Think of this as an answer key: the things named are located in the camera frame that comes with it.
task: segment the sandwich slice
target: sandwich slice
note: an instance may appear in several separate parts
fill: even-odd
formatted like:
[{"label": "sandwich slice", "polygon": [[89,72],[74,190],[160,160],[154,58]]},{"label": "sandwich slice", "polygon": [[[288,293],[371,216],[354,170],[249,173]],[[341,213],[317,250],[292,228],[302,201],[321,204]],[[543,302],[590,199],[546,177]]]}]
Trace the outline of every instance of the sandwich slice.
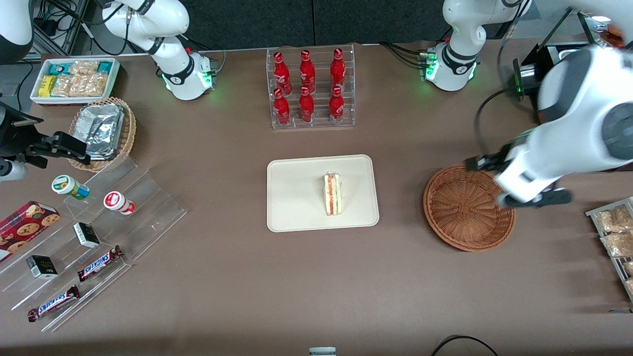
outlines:
[{"label": "sandwich slice", "polygon": [[325,210],[327,215],[342,213],[341,178],[337,173],[328,172],[325,175]]}]

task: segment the red cookie box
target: red cookie box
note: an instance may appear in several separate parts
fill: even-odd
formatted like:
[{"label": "red cookie box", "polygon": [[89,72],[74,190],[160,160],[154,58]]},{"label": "red cookie box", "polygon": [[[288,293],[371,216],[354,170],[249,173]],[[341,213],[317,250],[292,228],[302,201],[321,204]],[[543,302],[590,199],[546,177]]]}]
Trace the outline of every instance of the red cookie box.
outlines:
[{"label": "red cookie box", "polygon": [[0,262],[60,219],[57,210],[30,201],[0,221]]}]

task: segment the small black box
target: small black box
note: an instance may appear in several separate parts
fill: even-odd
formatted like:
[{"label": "small black box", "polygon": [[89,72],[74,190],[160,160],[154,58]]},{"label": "small black box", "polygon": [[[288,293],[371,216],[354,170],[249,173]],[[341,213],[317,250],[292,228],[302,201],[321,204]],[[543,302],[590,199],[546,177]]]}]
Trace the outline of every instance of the small black box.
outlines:
[{"label": "small black box", "polygon": [[99,238],[97,238],[97,234],[94,233],[92,226],[84,224],[83,222],[78,222],[73,226],[73,228],[75,229],[75,234],[82,246],[86,246],[88,248],[99,247]]},{"label": "small black box", "polygon": [[53,279],[57,276],[53,261],[47,256],[32,255],[27,258],[27,265],[35,278]]}]

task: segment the dark wall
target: dark wall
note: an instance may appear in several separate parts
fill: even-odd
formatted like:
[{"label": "dark wall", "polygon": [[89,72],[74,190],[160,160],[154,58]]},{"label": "dark wall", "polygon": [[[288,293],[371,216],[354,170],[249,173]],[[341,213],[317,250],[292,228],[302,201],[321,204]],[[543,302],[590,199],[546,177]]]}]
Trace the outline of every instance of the dark wall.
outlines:
[{"label": "dark wall", "polygon": [[212,49],[436,40],[443,0],[181,0]]}]

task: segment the aluminum foil package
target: aluminum foil package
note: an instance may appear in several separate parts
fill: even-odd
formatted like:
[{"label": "aluminum foil package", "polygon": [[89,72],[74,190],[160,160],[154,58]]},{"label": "aluminum foil package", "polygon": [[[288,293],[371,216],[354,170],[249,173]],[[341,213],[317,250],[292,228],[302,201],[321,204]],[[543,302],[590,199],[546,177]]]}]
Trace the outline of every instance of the aluminum foil package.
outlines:
[{"label": "aluminum foil package", "polygon": [[92,160],[111,160],[116,156],[124,117],[120,105],[88,106],[79,113],[73,137],[86,143]]}]

